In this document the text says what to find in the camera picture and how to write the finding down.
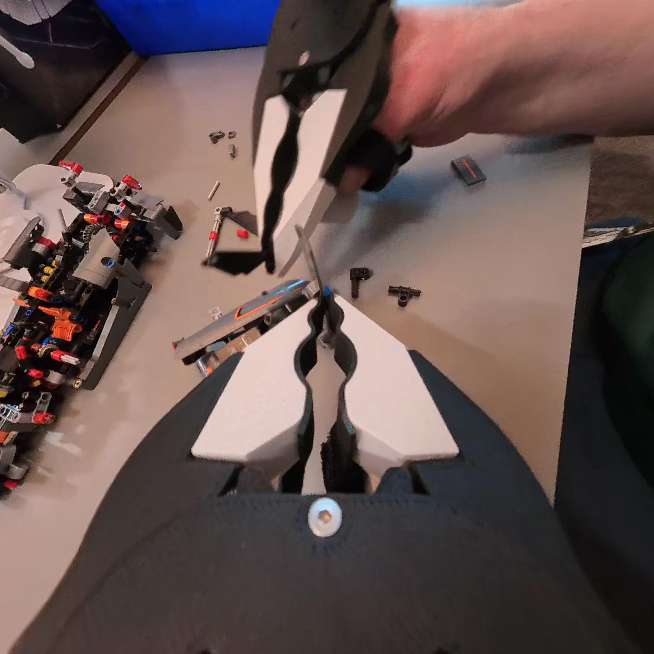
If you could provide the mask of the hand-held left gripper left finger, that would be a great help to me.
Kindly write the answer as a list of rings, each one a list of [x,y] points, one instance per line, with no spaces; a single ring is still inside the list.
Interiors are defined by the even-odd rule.
[[[196,458],[261,468],[286,493],[300,493],[313,448],[308,373],[317,362],[323,307],[309,300],[238,358],[192,445]]]

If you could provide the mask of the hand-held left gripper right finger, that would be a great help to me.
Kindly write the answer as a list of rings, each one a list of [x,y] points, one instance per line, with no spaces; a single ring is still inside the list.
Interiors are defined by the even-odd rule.
[[[334,360],[345,375],[321,447],[329,493],[362,493],[391,468],[449,460],[458,446],[405,345],[340,296],[328,304]]]

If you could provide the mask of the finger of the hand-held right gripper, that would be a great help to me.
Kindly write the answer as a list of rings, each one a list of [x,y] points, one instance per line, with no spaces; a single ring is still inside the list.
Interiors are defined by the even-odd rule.
[[[284,194],[298,162],[301,115],[283,97],[264,103],[258,148],[254,159],[256,211],[266,272],[275,272],[274,234],[282,217]]]
[[[274,230],[275,274],[279,277],[289,272],[301,254],[296,226],[310,237],[336,196],[323,167],[346,97],[347,90],[326,90],[300,119],[297,161],[282,192],[281,215]]]

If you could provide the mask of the grey orange-striped lego panel assembly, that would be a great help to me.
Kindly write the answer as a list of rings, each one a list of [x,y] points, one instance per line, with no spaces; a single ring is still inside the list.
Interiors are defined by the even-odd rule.
[[[175,359],[184,365],[195,365],[207,377],[229,357],[243,352],[314,299],[318,290],[318,282],[308,279],[278,284],[233,311],[214,317],[191,336],[174,342]]]

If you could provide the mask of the large lego car model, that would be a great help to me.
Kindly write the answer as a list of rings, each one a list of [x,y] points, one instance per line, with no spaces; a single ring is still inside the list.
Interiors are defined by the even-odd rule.
[[[68,388],[93,390],[151,291],[140,267],[162,235],[178,239],[172,205],[134,177],[83,179],[73,161],[33,166],[57,173],[61,227],[44,216],[40,191],[1,174],[1,195],[31,213],[1,256],[12,309],[1,325],[1,499],[20,486]]]

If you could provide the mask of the printed lego set box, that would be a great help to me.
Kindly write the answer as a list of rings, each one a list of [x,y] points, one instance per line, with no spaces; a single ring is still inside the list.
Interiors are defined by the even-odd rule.
[[[2,1],[1,127],[60,131],[130,52],[97,1]]]

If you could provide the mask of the person's right hand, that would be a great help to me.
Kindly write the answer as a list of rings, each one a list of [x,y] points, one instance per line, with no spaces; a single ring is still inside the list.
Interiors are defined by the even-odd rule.
[[[404,7],[390,61],[390,89],[373,128],[393,144],[430,148],[476,130],[473,106],[502,57],[491,6]]]

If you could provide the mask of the grey axle black panel assembly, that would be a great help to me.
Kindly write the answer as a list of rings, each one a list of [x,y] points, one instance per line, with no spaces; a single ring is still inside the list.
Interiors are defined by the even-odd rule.
[[[214,255],[222,227],[227,219],[238,225],[239,229],[248,230],[249,234],[258,235],[258,224],[255,215],[248,211],[234,211],[231,207],[217,207],[212,229],[208,236],[206,260]]]

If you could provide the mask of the blue plastic bin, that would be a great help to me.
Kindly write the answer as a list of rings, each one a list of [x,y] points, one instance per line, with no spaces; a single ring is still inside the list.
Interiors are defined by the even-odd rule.
[[[264,46],[280,1],[97,1],[139,56]]]

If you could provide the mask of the grey tile with orange stripe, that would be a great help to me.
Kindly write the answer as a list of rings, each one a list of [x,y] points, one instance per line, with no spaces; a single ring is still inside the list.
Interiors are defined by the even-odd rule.
[[[467,186],[474,186],[486,181],[486,175],[469,154],[453,159],[451,167]]]

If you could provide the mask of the person's green shirt torso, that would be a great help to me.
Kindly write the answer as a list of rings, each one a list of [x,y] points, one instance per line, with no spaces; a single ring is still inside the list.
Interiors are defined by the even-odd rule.
[[[602,600],[652,653],[652,232],[583,250],[554,506]]]

